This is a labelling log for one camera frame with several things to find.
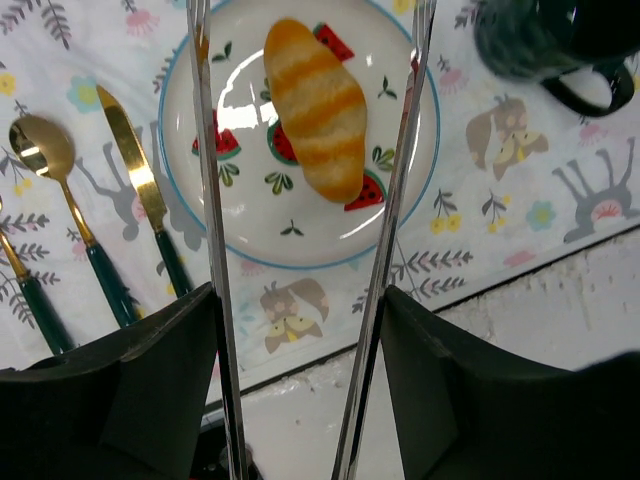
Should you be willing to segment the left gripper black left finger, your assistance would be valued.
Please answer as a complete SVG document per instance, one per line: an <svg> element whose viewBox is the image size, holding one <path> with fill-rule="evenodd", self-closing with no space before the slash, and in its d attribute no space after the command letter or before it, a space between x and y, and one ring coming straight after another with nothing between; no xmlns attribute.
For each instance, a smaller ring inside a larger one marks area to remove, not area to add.
<svg viewBox="0 0 640 480"><path fill-rule="evenodd" d="M217 349L204 284L155 314L1 372L4 479L186 479Z"/></svg>

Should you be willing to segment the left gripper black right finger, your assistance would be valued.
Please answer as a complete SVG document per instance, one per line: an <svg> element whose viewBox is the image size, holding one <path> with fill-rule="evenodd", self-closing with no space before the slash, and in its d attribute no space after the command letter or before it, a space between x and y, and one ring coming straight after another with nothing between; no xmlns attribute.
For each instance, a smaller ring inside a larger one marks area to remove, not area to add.
<svg viewBox="0 0 640 480"><path fill-rule="evenodd" d="M578 371L490 344L396 287L381 341L408 479L635 479L639 356Z"/></svg>

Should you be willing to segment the small striped bread loaf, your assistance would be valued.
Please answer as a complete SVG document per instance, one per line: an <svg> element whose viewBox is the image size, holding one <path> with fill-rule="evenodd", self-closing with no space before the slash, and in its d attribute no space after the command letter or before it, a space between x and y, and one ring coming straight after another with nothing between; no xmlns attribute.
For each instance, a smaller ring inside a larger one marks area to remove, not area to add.
<svg viewBox="0 0 640 480"><path fill-rule="evenodd" d="M354 201L363 186L368 121L360 84L293 18L271 26L263 63L272 103L306 182L330 202Z"/></svg>

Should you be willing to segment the silver metal tongs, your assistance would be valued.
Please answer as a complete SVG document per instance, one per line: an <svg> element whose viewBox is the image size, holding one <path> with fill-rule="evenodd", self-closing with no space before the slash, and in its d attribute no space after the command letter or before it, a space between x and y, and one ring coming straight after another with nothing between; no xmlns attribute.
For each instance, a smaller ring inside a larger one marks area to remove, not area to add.
<svg viewBox="0 0 640 480"><path fill-rule="evenodd" d="M207 1L189 1L186 8L211 283L216 298L218 337L222 342L219 347L219 362L230 475L234 479L245 479L248 476L248 462L237 372L208 60L211 7ZM388 198L383 212L381 233L331 474L334 479L352 479L356 475L369 388L385 309L384 292L388 284L409 165L419 130L421 93L426 77L435 8L436 4L433 1L419 1L413 14L414 50L411 70L407 79Z"/></svg>

